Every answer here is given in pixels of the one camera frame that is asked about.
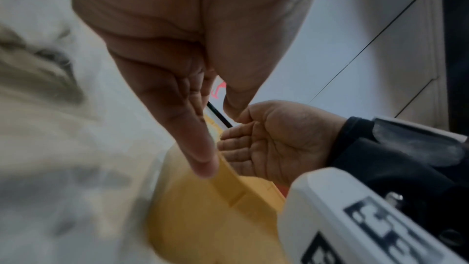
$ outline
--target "yellow object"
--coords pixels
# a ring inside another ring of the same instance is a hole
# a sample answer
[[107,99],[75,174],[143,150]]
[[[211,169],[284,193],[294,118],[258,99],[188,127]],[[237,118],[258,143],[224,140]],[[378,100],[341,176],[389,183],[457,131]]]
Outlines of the yellow object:
[[272,183],[240,179],[223,157],[214,178],[196,177],[174,146],[149,213],[149,239],[174,264],[287,264],[277,235],[283,204]]

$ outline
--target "white device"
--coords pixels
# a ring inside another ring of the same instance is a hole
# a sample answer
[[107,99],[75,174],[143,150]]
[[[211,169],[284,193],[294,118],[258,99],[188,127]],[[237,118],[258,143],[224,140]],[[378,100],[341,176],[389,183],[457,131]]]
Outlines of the white device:
[[300,176],[278,218],[292,264],[467,264],[349,173]]

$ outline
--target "adult hand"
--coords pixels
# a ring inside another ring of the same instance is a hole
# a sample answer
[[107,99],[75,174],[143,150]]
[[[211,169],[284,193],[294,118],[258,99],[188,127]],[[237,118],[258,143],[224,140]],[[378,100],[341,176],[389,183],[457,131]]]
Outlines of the adult hand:
[[290,185],[322,168],[346,119],[307,105],[266,101],[248,106],[242,125],[225,130],[217,144],[243,176]]
[[312,0],[73,0],[127,83],[200,176],[218,161],[203,121],[217,75],[236,118],[291,44]]

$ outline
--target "hand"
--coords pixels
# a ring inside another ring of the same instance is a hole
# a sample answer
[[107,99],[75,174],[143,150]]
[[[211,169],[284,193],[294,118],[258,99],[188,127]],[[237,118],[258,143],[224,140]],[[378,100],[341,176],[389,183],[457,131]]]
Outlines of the hand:
[[236,118],[296,35],[312,0],[73,0],[122,75],[200,176],[218,160],[203,121],[217,75]]
[[290,185],[305,172],[323,168],[346,119],[287,101],[257,103],[240,115],[217,144],[242,176]]

